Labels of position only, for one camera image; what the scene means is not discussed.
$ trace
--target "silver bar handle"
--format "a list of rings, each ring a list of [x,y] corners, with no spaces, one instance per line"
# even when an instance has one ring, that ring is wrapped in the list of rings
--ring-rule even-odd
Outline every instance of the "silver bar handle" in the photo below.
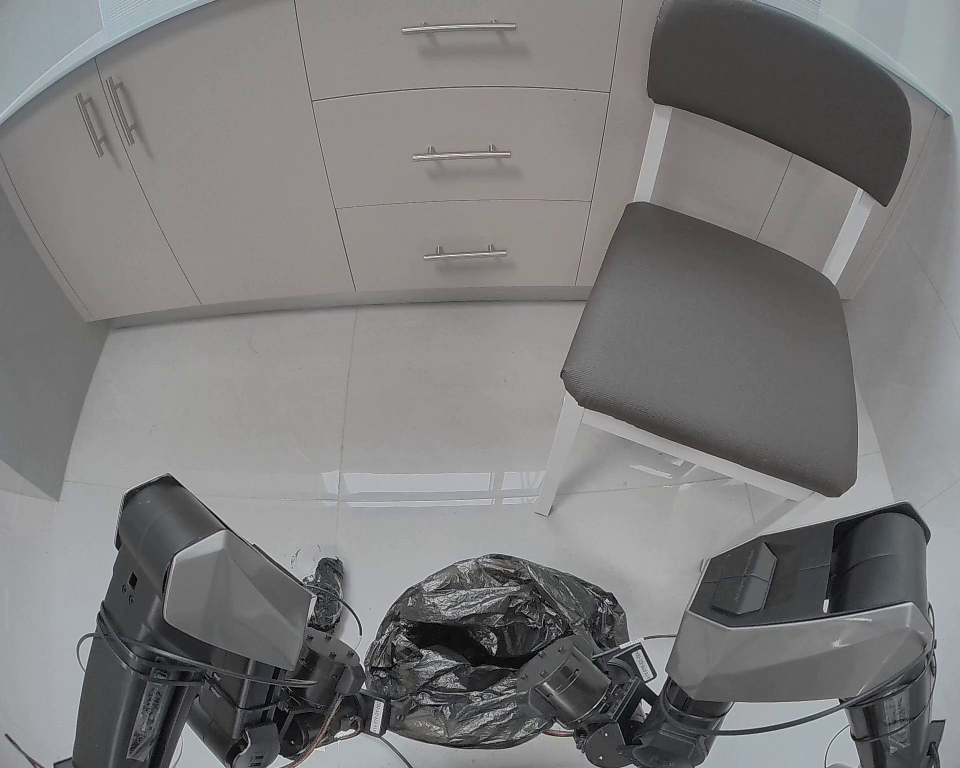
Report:
[[[513,32],[516,24],[492,19],[479,24],[427,24],[418,27],[404,27],[400,31],[405,35],[428,35],[433,32]]]
[[[493,144],[489,149],[478,152],[437,152],[433,146],[426,148],[422,155],[414,155],[414,162],[424,162],[425,160],[484,160],[506,158],[511,155],[510,150],[498,150]]]
[[[120,121],[120,130],[123,131],[124,137],[127,139],[127,145],[133,146],[133,132],[136,131],[136,123],[131,123],[127,120],[127,113],[123,109],[123,104],[120,102],[120,96],[117,94],[117,91],[123,87],[123,83],[115,83],[113,78],[107,78],[107,91],[110,94],[110,100],[113,102],[113,111],[116,112],[117,120]]]
[[[424,261],[449,261],[457,258],[491,258],[492,256],[505,256],[506,251],[496,251],[493,245],[488,245],[485,251],[461,251],[459,253],[444,253],[444,249],[437,246],[434,253],[427,253]]]
[[[104,156],[104,147],[103,144],[107,141],[107,135],[100,136],[97,138],[97,130],[93,125],[93,119],[90,117],[90,113],[86,109],[86,105],[93,104],[93,97],[85,99],[82,93],[77,94],[77,106],[80,108],[80,115],[84,119],[84,127],[86,128],[86,134],[90,137],[90,141],[93,142],[93,151],[97,153],[97,157]]]

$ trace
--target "countertop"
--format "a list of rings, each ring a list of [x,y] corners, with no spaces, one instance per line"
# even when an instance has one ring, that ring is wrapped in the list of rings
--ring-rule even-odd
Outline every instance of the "countertop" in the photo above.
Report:
[[[783,5],[778,0],[770,1],[772,5]],[[72,13],[63,13],[66,8],[52,8],[56,5],[54,0],[42,6],[36,4],[36,0],[10,0],[9,4],[0,7],[0,27],[8,27],[6,38],[2,40],[5,42],[6,53],[4,58],[6,60],[0,59],[0,70],[5,73],[2,77],[7,79],[6,82],[0,80],[0,124],[48,85],[85,61],[89,61],[97,54],[107,50],[107,48],[172,16],[209,2],[212,2],[212,0],[99,0],[100,29],[72,50],[63,50],[60,58],[57,59],[56,56],[61,53],[60,48],[66,47],[69,44],[66,41],[71,39],[71,30],[58,31],[58,27],[65,24],[72,25],[72,34],[74,35],[76,33],[85,34],[84,30],[96,27],[97,9],[94,8],[95,0],[85,0],[85,5],[80,6],[86,11],[82,20],[83,23],[78,23],[78,6],[75,3],[71,5],[70,2],[66,2],[66,7],[72,8],[73,11]],[[951,112],[944,101],[922,83],[918,77],[908,71],[902,63],[848,24],[823,10],[819,11],[817,23],[864,51],[890,72],[917,88],[945,112]],[[36,37],[32,34],[22,34],[22,30],[15,29],[17,24],[28,24],[35,28],[45,29],[49,33],[46,35],[49,50],[38,54],[36,52]],[[25,68],[29,70],[32,67],[36,70],[38,63],[42,66],[42,57],[45,56],[49,57],[49,67],[32,81],[30,81],[30,78],[34,75],[30,74],[29,71],[26,73],[18,72],[17,65],[23,64],[23,61],[27,58],[30,59],[30,62],[29,66]],[[19,88],[22,88],[22,90],[19,90],[18,95],[13,96]]]

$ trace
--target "chair frame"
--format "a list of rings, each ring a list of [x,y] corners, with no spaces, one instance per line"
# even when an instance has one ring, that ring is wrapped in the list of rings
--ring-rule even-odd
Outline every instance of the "chair frame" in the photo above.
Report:
[[[643,153],[643,161],[640,164],[639,177],[636,180],[635,203],[649,203],[653,197],[657,173],[660,170],[660,160],[663,157],[663,145],[666,142],[672,114],[672,107],[654,105],[650,131],[647,133],[646,149]],[[873,198],[862,189],[857,188],[850,210],[847,212],[847,218],[844,220],[843,226],[840,227],[840,232],[830,249],[827,263],[822,270],[823,274],[834,285],[840,279],[840,275],[843,274],[844,268],[850,260],[873,205]],[[727,459],[713,456],[688,445],[675,443],[672,440],[639,429],[626,421],[614,419],[597,411],[591,411],[577,403],[570,393],[564,393],[564,405],[561,408],[560,421],[557,424],[557,432],[553,439],[553,446],[550,448],[550,458],[547,461],[543,485],[535,506],[538,515],[547,516],[550,514],[581,423],[597,427],[634,443],[646,445],[677,459],[712,469],[748,485],[785,497],[785,500],[778,507],[747,530],[737,534],[736,537],[719,549],[719,552],[753,539],[761,531],[790,512],[800,514],[812,509],[824,499],[818,492],[758,472],[755,469],[742,467]]]

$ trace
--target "crumpled black plastic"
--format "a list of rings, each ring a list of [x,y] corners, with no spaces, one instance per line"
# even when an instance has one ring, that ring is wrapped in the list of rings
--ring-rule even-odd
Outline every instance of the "crumpled black plastic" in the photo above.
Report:
[[[343,561],[340,558],[320,558],[313,573],[303,578],[303,583],[310,587],[326,589],[343,598]],[[336,597],[318,592],[317,602],[314,603],[313,607],[313,615],[310,616],[307,624],[320,632],[333,632],[340,621],[340,614],[343,609],[343,605]]]
[[[448,747],[501,749],[550,727],[519,708],[517,670],[577,633],[601,649],[628,639],[616,598],[509,555],[449,565],[408,588],[367,652],[368,688],[393,700],[392,731]]]

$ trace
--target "gray chair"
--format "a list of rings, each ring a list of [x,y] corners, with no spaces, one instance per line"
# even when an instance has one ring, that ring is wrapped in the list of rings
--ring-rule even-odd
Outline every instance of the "gray chair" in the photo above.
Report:
[[[753,0],[666,0],[647,93],[655,108],[634,202],[561,372],[566,396],[536,509],[549,514],[582,422],[784,496],[758,530],[856,479],[856,399],[835,283],[874,201],[887,205],[900,183],[910,107],[847,42]],[[650,203],[674,108],[857,186],[822,273]]]

